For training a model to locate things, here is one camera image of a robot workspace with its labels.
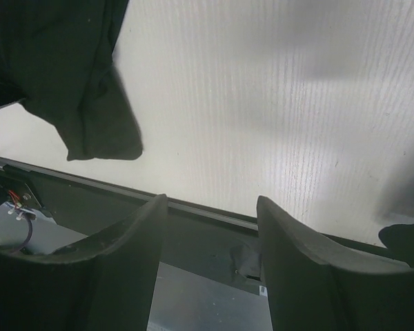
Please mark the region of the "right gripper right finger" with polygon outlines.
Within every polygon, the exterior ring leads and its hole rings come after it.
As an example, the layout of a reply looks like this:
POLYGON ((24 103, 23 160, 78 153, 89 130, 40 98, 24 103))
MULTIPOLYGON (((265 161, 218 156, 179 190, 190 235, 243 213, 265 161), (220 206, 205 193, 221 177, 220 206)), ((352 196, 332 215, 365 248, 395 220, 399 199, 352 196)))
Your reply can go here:
POLYGON ((257 200, 274 330, 414 330, 414 268, 353 250, 257 200))

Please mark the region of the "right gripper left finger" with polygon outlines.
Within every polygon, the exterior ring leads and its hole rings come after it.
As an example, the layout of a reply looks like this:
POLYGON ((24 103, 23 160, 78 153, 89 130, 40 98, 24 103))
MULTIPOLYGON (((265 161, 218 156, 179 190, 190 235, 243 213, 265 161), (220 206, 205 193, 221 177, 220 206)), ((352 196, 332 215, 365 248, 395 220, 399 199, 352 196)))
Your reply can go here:
POLYGON ((52 254, 0 250, 0 330, 145 330, 167 215, 160 194, 52 254))

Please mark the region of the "black t shirt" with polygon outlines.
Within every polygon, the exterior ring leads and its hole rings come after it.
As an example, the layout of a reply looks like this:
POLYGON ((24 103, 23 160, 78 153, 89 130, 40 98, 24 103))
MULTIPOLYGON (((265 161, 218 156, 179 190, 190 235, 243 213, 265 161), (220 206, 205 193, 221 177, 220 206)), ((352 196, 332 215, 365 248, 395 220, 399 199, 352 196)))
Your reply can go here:
POLYGON ((113 64, 127 1, 0 1, 0 108, 53 125, 70 161, 144 148, 113 64))
POLYGON ((400 261, 414 268, 414 224, 397 224, 380 230, 380 241, 400 261))

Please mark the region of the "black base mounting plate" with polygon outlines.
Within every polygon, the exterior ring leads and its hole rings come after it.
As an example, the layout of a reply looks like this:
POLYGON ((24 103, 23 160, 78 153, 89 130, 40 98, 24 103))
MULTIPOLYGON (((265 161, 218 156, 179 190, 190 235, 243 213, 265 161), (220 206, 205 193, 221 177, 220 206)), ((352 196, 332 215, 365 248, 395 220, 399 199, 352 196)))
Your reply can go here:
MULTIPOLYGON (((92 235, 140 209, 147 201, 56 179, 0 170, 0 187, 25 205, 78 234, 92 235)), ((161 260, 213 281, 257 294, 262 284, 257 233, 168 206, 161 260)))

